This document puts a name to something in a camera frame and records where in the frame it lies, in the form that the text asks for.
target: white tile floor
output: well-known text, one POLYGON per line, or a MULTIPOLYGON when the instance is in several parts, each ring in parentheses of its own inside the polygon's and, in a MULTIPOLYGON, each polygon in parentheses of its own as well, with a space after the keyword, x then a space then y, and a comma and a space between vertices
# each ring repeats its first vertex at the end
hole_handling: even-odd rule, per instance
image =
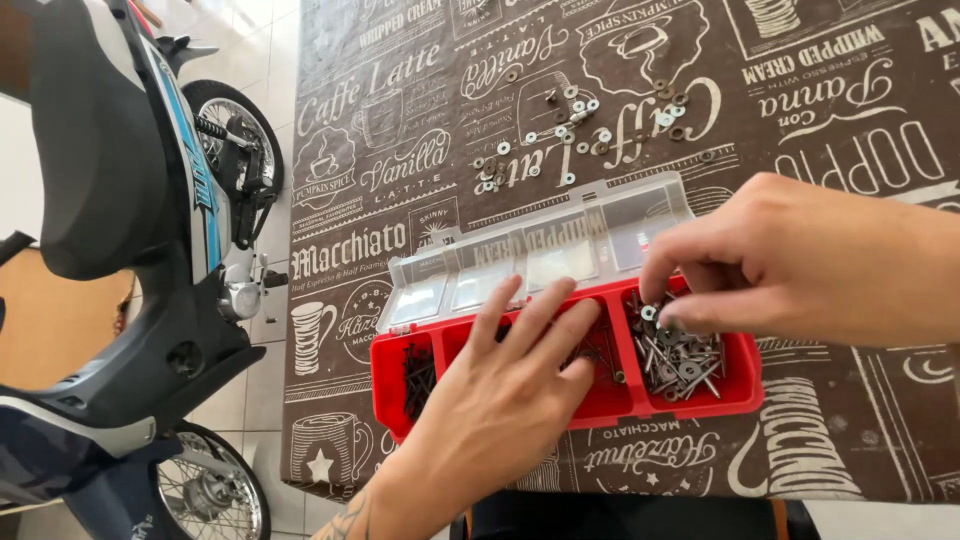
MULTIPOLYGON (((217 46, 216 55, 187 64, 182 83, 215 79, 240 88, 273 126, 287 164, 293 165, 294 94, 297 83, 299 0, 144 0, 164 22, 158 35, 188 34, 195 44, 217 46)), ((281 271, 290 257, 290 191, 285 189, 257 242, 272 268, 281 271)), ((277 323, 268 325, 263 312, 248 322, 254 344, 267 347, 266 357, 197 408, 188 420, 220 432, 252 465, 271 507, 274 538, 292 540, 313 534, 339 509, 279 481, 280 407, 285 348, 286 287, 273 289, 266 301, 277 323)), ((136 314, 137 288, 131 302, 136 314)), ((832 538, 956 538, 960 540, 960 507, 881 503, 811 502, 811 514, 825 540, 832 538)), ((23 516, 21 540, 86 538, 62 504, 23 516)))

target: tattoo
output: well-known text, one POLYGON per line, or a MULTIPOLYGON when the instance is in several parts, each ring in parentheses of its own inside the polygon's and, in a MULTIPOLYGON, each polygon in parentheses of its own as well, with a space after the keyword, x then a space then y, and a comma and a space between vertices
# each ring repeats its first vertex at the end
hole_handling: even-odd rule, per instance
MULTIPOLYGON (((343 512, 334 516, 333 519, 330 520, 330 523, 326 524, 324 528, 318 530, 317 533, 311 537, 311 540, 347 540, 350 531, 356 524, 357 518, 360 517, 366 505, 367 492, 361 491, 349 502, 343 512)), ((364 527, 364 538, 366 538, 366 540, 370 540, 370 518, 372 511, 373 505, 371 503, 371 507, 368 508, 367 511, 367 523, 364 527)))

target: clear plastic lid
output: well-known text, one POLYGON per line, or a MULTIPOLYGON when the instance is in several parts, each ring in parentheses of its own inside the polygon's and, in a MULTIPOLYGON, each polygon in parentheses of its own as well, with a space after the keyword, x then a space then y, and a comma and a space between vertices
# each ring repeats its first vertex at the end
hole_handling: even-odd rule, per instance
POLYGON ((657 234, 693 219, 684 183, 674 171, 607 187, 574 187, 568 200, 462 234, 446 229, 407 258, 388 262, 394 291, 379 333, 475 313, 493 288, 517 273, 515 300, 536 296, 569 276, 578 288, 635 276, 657 234))

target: rear shock absorber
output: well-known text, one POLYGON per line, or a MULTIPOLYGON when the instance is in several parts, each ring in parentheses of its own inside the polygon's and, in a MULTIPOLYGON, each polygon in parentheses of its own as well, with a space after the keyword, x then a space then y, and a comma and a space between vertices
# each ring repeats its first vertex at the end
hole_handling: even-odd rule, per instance
POLYGON ((240 148, 247 148, 247 145, 249 144, 249 142, 247 142, 246 139, 243 139, 237 135, 234 135, 228 132, 227 128, 224 128, 223 126, 218 126, 217 124, 214 124, 213 122, 207 120, 206 118, 203 118, 198 114, 193 115, 193 125, 194 127, 197 128, 198 132, 204 135, 209 135, 215 138, 219 138, 220 140, 226 139, 226 140, 233 141, 240 148))

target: red organizer box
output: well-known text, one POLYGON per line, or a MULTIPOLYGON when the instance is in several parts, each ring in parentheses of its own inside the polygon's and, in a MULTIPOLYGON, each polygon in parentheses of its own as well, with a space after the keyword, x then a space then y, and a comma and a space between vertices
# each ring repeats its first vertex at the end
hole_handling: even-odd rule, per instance
MULTIPOLYGON (((688 401, 670 403, 659 395, 651 396, 644 387, 624 306, 637 290, 636 270, 653 236, 693 217, 682 186, 680 176, 672 172, 615 188, 606 187, 603 181, 587 184, 570 190, 567 203, 479 233, 448 233, 453 242, 435 233, 431 244, 414 256, 391 259, 395 289, 377 325, 379 335, 371 344, 376 419, 397 442, 406 438, 414 423, 403 410, 403 350, 410 344, 432 350, 437 379, 442 378, 467 343, 473 318, 486 296, 514 272, 524 277, 524 286, 515 297, 518 305, 536 296, 552 279, 576 279, 578 289, 559 312, 578 300, 593 298, 600 304, 601 315, 585 338, 592 348, 585 343, 574 354, 595 349, 626 378, 625 383, 614 382, 611 368, 595 362, 593 386, 574 412, 569 429, 615 426, 620 417, 670 413, 678 419, 703 418, 759 408, 763 402, 760 355, 753 337, 743 333, 721 335, 726 376, 713 380, 720 400, 700 388, 688 401), (670 211, 650 217, 651 209, 663 207, 670 211), (622 214, 635 217, 628 219, 622 214), (568 225, 577 220, 584 226, 568 225), (578 230, 585 234, 576 234, 578 230), (551 233, 556 238, 552 244, 545 240, 551 233), (497 254, 507 256, 498 258, 497 254)), ((685 290, 684 278, 671 278, 669 287, 674 293, 685 290)), ((521 312, 508 311, 501 325, 506 321, 513 324, 521 312)))

